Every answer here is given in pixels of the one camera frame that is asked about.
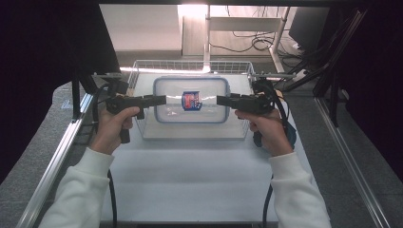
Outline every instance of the white sweater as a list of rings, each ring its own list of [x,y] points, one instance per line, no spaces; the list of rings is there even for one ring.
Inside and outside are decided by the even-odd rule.
[[[87,149],[62,178],[40,228],[99,227],[114,157]],[[296,153],[270,159],[278,227],[331,227],[325,203]]]

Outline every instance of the black cable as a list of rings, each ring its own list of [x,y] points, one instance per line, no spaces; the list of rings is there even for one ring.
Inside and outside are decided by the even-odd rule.
[[[260,7],[258,7],[255,12],[252,14],[252,17],[255,16],[256,13],[258,13],[258,17],[259,17],[259,11],[260,11]]]
[[[273,31],[267,31],[267,32],[263,32],[263,33],[260,33],[260,34],[258,34],[258,33],[256,32],[255,35],[237,35],[237,34],[235,34],[234,31],[232,32],[232,34],[233,34],[235,37],[241,37],[241,38],[252,38],[252,37],[262,36],[262,35],[271,34],[271,33],[273,33]],[[272,38],[272,37],[265,37],[265,36],[263,36],[262,38],[274,39],[274,38]]]
[[[266,11],[266,7],[263,7],[263,13],[261,14],[261,17],[264,17],[264,12]]]
[[[98,114],[98,99],[101,96],[101,92],[104,88],[108,87],[109,84],[104,84],[95,92],[93,101],[92,101],[92,120],[94,122],[95,133],[98,132],[98,122],[99,122],[99,114]]]
[[[98,100],[99,97],[101,96],[102,91],[108,87],[109,84],[104,84],[94,94],[93,101],[92,101],[92,120],[94,123],[94,129],[95,133],[98,132],[98,125],[99,125],[99,114],[98,114]],[[109,178],[109,191],[110,191],[110,200],[112,204],[112,214],[113,214],[113,223],[112,227],[116,228],[118,227],[118,210],[116,206],[116,196],[115,196],[115,187],[113,185],[113,179],[112,179],[112,174],[110,172],[110,169],[107,171],[107,177]]]
[[[279,42],[279,44],[281,45],[283,51],[279,49],[278,50],[278,55],[283,55],[283,56],[288,56],[289,55],[289,56],[293,56],[293,57],[302,59],[302,57],[303,57],[302,55],[296,55],[296,54],[288,53],[281,41]]]
[[[290,59],[299,59],[299,58],[296,57],[296,56],[283,56],[281,58],[281,62],[282,62],[283,65],[285,65],[287,67],[290,67],[290,68],[294,68],[294,67],[297,67],[299,65],[300,62],[297,63],[296,65],[290,65],[285,61],[285,60],[290,60]]]
[[[230,50],[230,51],[234,51],[234,52],[245,52],[246,50],[249,50],[249,49],[251,49],[253,47],[253,45],[252,45],[251,47],[249,47],[247,49],[244,49],[244,50],[235,50],[235,49],[231,49],[231,48],[228,48],[228,47],[215,46],[215,45],[212,45],[211,43],[210,43],[210,46],[214,47],[214,48],[222,48],[222,49],[226,49],[226,50]]]
[[[109,98],[105,98],[105,99],[101,100],[100,102],[98,102],[98,105],[99,105],[100,103],[104,103],[107,99],[109,99]]]
[[[282,120],[282,127],[284,128],[285,135],[287,135],[288,131],[288,116],[285,114],[284,107],[282,106],[281,101],[279,100],[278,96],[274,96],[275,103],[278,105],[278,111],[279,114],[281,115],[281,120]]]
[[[288,74],[294,74],[296,72],[300,72],[302,69],[304,69],[306,66],[308,65],[308,61],[302,59],[301,62],[299,62],[299,64],[297,64],[296,66],[294,66],[292,69],[290,69],[288,71]]]
[[[273,186],[270,183],[269,190],[267,191],[266,199],[264,200],[264,205],[263,205],[263,218],[262,218],[263,228],[267,227],[267,209],[269,208],[269,202],[270,202],[270,199],[272,198],[272,193],[273,193]]]
[[[230,17],[231,15],[229,14],[229,6],[225,6],[225,11],[227,12],[228,16]]]
[[[113,185],[112,173],[110,169],[107,170],[107,177],[109,178],[109,191],[110,191],[110,201],[112,203],[112,214],[113,214],[113,223],[112,227],[118,227],[118,209],[116,207],[116,195],[115,195],[115,187]]]
[[[287,100],[285,100],[284,97],[281,97],[281,96],[278,96],[278,97],[281,98],[287,104],[287,116],[285,118],[288,121],[288,117],[290,116],[290,105],[288,104]]]
[[[284,78],[278,80],[278,81],[273,85],[273,87],[276,88],[276,86],[277,86],[279,83],[284,82],[284,81],[285,81]]]
[[[259,37],[255,37],[254,39],[252,39],[252,46],[253,46],[256,50],[260,50],[260,51],[268,50],[268,49],[273,45],[273,40],[270,41],[270,40],[268,40],[267,38],[270,38],[270,39],[273,39],[273,40],[274,40],[274,38],[271,38],[271,37],[264,37],[264,38],[262,38],[262,39],[259,38]],[[264,48],[256,47],[256,44],[257,44],[257,43],[263,43],[263,44],[266,45],[266,47],[264,47]]]

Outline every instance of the label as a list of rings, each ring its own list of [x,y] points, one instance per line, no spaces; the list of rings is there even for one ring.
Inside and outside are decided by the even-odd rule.
[[[202,103],[199,98],[199,91],[185,91],[182,95],[182,107],[185,111],[200,111]]]

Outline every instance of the container lid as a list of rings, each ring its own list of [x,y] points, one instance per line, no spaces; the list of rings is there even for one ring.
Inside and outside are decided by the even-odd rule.
[[[224,123],[229,108],[217,105],[217,95],[230,93],[228,81],[216,76],[163,76],[154,81],[154,95],[166,104],[154,108],[161,123]]]

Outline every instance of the black curtain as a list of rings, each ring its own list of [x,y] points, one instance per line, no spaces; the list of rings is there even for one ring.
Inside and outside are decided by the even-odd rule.
[[[338,64],[354,120],[403,180],[403,13],[400,1],[374,1]]]
[[[0,7],[0,37],[3,181],[47,115],[55,88],[75,76],[84,82],[93,72],[120,70],[98,4],[8,1]]]

